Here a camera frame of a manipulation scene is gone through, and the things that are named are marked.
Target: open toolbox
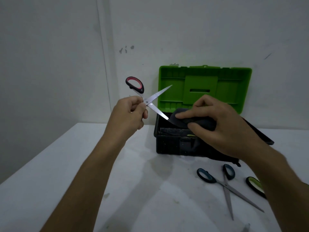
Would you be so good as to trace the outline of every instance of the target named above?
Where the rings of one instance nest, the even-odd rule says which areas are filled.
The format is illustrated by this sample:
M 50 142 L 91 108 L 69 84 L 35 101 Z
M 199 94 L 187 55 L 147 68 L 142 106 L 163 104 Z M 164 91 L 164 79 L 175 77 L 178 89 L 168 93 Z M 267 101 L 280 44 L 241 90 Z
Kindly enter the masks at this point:
M 230 104 L 240 114 L 243 110 L 251 73 L 250 68 L 220 68 L 207 65 L 161 66 L 158 91 L 169 85 L 173 86 L 158 97 L 158 108 L 170 117 L 175 109 L 180 107 L 190 109 L 196 100 L 208 94 Z M 274 144 L 270 138 L 249 122 L 247 123 L 263 141 L 269 145 Z M 158 114 L 154 136 L 156 137 L 156 151 L 159 154 L 206 156 L 215 160 L 221 160 L 223 155 L 205 142 L 193 151 L 197 137 L 189 129 L 181 129 Z M 232 157 L 228 161 L 238 163 L 238 159 Z

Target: scissors with blue handle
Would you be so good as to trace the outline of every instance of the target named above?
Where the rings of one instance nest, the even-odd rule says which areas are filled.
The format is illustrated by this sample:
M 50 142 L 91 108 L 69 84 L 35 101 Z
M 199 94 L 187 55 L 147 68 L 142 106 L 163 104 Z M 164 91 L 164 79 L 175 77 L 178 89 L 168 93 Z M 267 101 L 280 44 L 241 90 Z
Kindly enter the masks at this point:
M 237 195 L 238 197 L 242 198 L 243 200 L 245 200 L 246 202 L 248 202 L 249 204 L 251 204 L 253 207 L 256 207 L 257 209 L 259 209 L 260 211 L 264 212 L 263 209 L 261 209 L 259 206 L 257 206 L 255 203 L 253 203 L 251 200 L 249 200 L 246 196 L 244 196 L 243 194 L 241 194 L 239 191 L 237 191 L 236 189 L 234 189 L 233 187 L 231 187 L 228 183 L 227 180 L 232 180 L 235 177 L 235 171 L 232 168 L 232 166 L 225 164 L 222 167 L 222 171 L 223 171 L 223 177 L 224 177 L 224 182 L 219 181 L 218 179 L 214 178 L 212 175 L 209 174 L 209 172 L 205 171 L 204 169 L 199 168 L 197 170 L 197 175 L 205 182 L 207 183 L 219 183 L 220 185 L 223 186 L 223 190 L 224 190 L 224 196 L 226 199 L 226 203 L 227 203 L 227 207 L 230 211 L 232 220 L 234 220 L 234 216 L 233 216 L 233 209 L 232 209 L 232 203 L 231 203 L 231 197 L 230 197 L 230 191 L 232 193 L 234 193 L 235 195 Z
M 129 81 L 130 80 L 135 80 L 139 83 L 140 87 L 137 88 L 136 86 L 132 85 Z M 126 84 L 130 87 L 130 89 L 133 89 L 139 96 L 141 96 L 143 98 L 144 103 L 150 107 L 151 109 L 153 109 L 156 113 L 158 113 L 160 116 L 162 116 L 164 119 L 169 120 L 168 117 L 166 115 L 164 115 L 164 113 L 162 111 L 160 111 L 153 103 L 152 101 L 155 100 L 157 97 L 159 97 L 162 93 L 164 93 L 166 90 L 168 90 L 172 85 L 160 90 L 159 92 L 151 95 L 149 98 L 144 98 L 143 97 L 143 93 L 144 93 L 144 85 L 143 83 L 137 79 L 136 77 L 133 76 L 129 76 L 128 78 L 126 78 Z

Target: forearm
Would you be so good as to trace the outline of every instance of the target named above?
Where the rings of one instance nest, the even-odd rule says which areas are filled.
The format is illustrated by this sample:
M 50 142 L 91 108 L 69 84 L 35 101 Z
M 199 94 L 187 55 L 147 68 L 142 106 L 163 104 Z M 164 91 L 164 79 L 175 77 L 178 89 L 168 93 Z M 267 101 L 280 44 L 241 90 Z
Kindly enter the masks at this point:
M 112 166 L 122 145 L 102 137 L 84 161 L 42 232 L 93 231 Z
M 244 161 L 260 180 L 282 231 L 309 228 L 309 187 L 285 157 L 266 144 L 255 146 Z

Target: hand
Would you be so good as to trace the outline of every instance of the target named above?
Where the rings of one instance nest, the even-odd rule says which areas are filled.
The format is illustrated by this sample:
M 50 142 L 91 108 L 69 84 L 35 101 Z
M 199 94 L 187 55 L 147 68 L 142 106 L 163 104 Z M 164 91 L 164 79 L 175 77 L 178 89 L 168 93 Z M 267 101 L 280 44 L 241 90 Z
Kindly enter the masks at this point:
M 139 96 L 122 98 L 111 113 L 103 137 L 123 146 L 137 129 L 144 126 L 142 118 L 148 118 L 143 99 Z
M 217 121 L 214 131 L 196 123 L 189 123 L 188 128 L 223 154 L 242 159 L 254 146 L 265 144 L 230 105 L 209 95 L 197 100 L 191 110 L 176 114 L 178 119 L 205 116 Z

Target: person's left hand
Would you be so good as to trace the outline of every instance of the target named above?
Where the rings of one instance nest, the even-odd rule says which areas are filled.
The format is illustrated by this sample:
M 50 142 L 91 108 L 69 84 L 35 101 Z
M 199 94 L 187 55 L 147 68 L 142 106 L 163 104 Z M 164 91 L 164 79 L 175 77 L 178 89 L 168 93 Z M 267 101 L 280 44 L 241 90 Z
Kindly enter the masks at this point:
M 122 98 L 111 113 L 103 137 L 113 143 L 124 145 L 137 129 L 144 126 L 142 118 L 148 118 L 143 99 L 140 96 Z

